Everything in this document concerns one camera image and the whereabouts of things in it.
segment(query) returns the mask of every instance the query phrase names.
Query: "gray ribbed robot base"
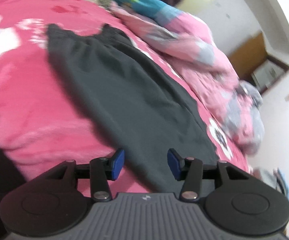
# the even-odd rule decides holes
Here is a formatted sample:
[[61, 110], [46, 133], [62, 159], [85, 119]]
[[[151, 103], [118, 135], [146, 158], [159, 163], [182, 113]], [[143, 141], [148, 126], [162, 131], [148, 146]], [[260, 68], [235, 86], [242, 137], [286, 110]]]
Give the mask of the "gray ribbed robot base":
[[287, 240], [281, 234], [235, 236], [210, 222], [197, 204], [184, 203], [173, 193], [120, 193], [96, 203], [88, 215], [66, 232], [49, 237], [11, 233], [5, 240]]

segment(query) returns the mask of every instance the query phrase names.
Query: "teal cloth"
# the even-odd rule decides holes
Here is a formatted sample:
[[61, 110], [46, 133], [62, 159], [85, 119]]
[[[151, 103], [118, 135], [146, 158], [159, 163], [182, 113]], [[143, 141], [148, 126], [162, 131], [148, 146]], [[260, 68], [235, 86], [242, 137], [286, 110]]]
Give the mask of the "teal cloth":
[[154, 20], [158, 25], [165, 26], [182, 11], [167, 5], [160, 0], [115, 0], [118, 5], [127, 4], [136, 13]]

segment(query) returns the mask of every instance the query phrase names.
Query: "blue fabric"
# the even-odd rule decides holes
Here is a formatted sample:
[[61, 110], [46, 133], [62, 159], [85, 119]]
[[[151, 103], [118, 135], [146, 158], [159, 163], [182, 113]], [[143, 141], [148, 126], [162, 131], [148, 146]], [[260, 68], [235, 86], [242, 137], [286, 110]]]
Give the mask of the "blue fabric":
[[287, 184], [286, 177], [285, 177], [285, 175], [281, 172], [280, 169], [277, 170], [277, 173], [278, 173], [280, 179], [282, 180], [282, 182], [283, 182], [283, 184], [284, 184], [284, 186], [285, 186], [285, 188], [286, 188], [285, 195], [286, 195], [286, 197], [289, 199], [289, 185]]
[[215, 61], [215, 53], [213, 50], [213, 46], [203, 41], [197, 41], [196, 44], [200, 48], [197, 61], [203, 64], [213, 66], [213, 63]]
[[155, 21], [158, 25], [165, 26], [182, 13], [183, 11], [180, 11], [179, 9], [166, 4], [165, 7], [163, 7], [160, 11], [157, 12], [155, 16]]
[[115, 0], [118, 5], [127, 4], [136, 13], [155, 20], [158, 25], [165, 26], [182, 11], [167, 5], [160, 0]]

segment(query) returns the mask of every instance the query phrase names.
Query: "metal pivot screw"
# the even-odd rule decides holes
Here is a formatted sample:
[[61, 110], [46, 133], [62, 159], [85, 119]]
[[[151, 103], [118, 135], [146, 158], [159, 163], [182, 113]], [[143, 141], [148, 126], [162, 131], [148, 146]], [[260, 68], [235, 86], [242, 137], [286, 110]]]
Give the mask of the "metal pivot screw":
[[198, 194], [193, 191], [185, 191], [184, 193], [181, 194], [181, 196], [185, 199], [193, 200], [198, 197]]
[[107, 199], [109, 197], [109, 193], [105, 191], [97, 191], [94, 195], [94, 198], [96, 199]]

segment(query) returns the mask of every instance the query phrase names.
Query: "bed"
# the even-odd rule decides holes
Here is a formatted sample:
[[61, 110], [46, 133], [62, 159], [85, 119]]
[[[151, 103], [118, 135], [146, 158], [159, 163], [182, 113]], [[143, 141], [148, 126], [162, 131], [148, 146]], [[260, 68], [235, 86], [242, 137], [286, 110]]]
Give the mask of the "bed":
[[[0, 148], [27, 180], [66, 159], [88, 163], [115, 151], [95, 123], [71, 103], [51, 71], [45, 34], [51, 23], [80, 36], [98, 33], [104, 23], [122, 30], [197, 102], [217, 156], [249, 171], [245, 155], [187, 82], [107, 10], [88, 0], [0, 0]], [[113, 194], [150, 191], [128, 168], [110, 188]], [[89, 185], [82, 181], [79, 190], [88, 195]]]

